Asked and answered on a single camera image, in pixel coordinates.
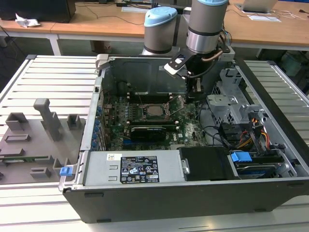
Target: side panel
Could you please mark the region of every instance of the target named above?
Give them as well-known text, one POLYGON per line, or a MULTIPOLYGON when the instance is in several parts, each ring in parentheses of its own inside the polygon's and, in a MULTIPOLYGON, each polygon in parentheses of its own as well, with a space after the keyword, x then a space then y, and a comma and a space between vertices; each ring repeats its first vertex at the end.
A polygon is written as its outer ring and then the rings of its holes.
POLYGON ((309 181, 64 191, 83 222, 117 222, 272 211, 308 193, 309 181))

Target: black plastic cover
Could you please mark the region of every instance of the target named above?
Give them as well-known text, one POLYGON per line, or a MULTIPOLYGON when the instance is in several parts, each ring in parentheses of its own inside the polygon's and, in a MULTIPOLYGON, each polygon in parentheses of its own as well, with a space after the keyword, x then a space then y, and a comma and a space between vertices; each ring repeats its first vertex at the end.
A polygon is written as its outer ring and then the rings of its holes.
POLYGON ((181 147, 179 151, 181 159, 188 160, 187 181, 236 179, 227 158, 228 150, 222 146, 181 147))

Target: blue latch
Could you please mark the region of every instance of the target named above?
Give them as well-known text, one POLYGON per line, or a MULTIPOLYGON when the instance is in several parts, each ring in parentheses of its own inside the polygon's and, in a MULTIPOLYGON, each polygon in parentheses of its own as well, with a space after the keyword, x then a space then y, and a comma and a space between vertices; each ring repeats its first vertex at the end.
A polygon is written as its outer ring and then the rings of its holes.
POLYGON ((231 158, 233 162, 251 162, 252 158, 249 154, 249 152, 246 151, 235 151, 231 154, 231 158))
POLYGON ((73 167, 62 167, 60 169, 60 176, 73 176, 73 167))

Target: metal bracket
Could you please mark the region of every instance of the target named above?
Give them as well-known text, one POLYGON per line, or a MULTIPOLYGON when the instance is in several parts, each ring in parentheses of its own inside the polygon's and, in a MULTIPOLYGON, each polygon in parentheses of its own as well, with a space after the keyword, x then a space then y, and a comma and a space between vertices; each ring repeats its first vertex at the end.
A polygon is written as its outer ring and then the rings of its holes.
POLYGON ((96 68, 98 70, 105 69, 109 67, 109 55, 108 54, 99 54, 96 58, 96 68))

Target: paper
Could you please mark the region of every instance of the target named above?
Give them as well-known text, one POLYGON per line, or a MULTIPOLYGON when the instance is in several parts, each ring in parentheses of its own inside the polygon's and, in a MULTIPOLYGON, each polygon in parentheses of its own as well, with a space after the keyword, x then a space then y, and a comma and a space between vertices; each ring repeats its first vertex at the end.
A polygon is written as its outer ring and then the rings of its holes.
POLYGON ((281 22, 279 19, 277 19, 276 17, 269 17, 269 16, 257 16, 257 15, 251 15, 248 17, 251 20, 255 20, 255 21, 268 21, 268 22, 281 22))
POLYGON ((121 9, 122 12, 134 12, 134 13, 146 13, 149 10, 150 10, 150 8, 149 9, 142 9, 142 8, 129 7, 129 6, 124 6, 121 9))
POLYGON ((18 23, 20 26, 22 27, 35 27, 35 26, 39 26, 39 22, 36 19, 26 19, 26 18, 22 18, 20 16, 16 15, 16 19, 15 22, 18 23))

